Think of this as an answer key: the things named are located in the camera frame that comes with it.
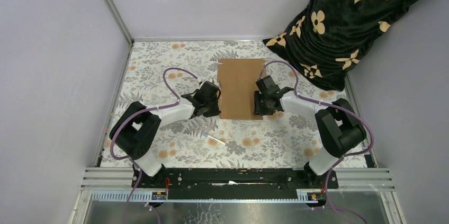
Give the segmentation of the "brown cardboard box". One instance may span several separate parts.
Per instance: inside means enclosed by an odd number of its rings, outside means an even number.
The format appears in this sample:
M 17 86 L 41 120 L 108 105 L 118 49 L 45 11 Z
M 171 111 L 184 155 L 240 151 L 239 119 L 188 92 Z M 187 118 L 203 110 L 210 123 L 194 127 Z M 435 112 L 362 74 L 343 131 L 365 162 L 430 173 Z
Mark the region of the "brown cardboard box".
M 264 59 L 219 60 L 217 80 L 221 89 L 220 118 L 227 120 L 262 120 L 254 115 L 256 81 L 265 65 Z

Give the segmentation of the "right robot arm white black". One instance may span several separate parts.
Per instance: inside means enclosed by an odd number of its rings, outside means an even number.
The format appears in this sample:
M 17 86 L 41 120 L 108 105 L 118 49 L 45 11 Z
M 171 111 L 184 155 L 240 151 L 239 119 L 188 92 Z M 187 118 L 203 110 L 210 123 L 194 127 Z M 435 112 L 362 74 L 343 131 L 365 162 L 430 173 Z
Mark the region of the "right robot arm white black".
M 361 120 L 354 116 L 351 105 L 343 98 L 333 103 L 324 103 L 298 97 L 293 88 L 280 88 L 271 76 L 258 79 L 256 85 L 256 115 L 289 112 L 306 117 L 317 126 L 322 148 L 304 167 L 303 179 L 308 187 L 317 188 L 322 184 L 324 174 L 366 138 Z

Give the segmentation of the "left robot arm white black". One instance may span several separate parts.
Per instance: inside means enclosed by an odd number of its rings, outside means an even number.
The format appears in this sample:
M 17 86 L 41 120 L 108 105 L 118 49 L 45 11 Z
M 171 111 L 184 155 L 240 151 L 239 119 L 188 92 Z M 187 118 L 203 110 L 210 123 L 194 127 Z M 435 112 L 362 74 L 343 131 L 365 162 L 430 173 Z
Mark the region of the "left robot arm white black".
M 221 90 L 206 81 L 193 93 L 181 95 L 172 104 L 146 107 L 135 101 L 125 110 L 110 132 L 111 146 L 118 146 L 125 158 L 130 158 L 144 173 L 144 181 L 151 187 L 164 182 L 164 166 L 150 151 L 160 127 L 196 117 L 215 117 L 221 113 L 218 100 Z

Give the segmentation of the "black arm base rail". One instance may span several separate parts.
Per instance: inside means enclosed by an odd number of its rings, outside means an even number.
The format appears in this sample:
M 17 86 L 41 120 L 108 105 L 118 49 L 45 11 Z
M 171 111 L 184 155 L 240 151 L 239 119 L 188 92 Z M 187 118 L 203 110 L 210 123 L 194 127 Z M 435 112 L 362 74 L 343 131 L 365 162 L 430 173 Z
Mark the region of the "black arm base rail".
M 139 189 L 161 189 L 164 192 L 216 194 L 232 198 L 242 193 L 259 197 L 263 193 L 311 190 L 312 197 L 325 195 L 327 189 L 339 187 L 336 173 L 326 172 L 311 177 L 304 169 L 292 168 L 163 168 L 156 176 L 133 170 L 132 186 Z

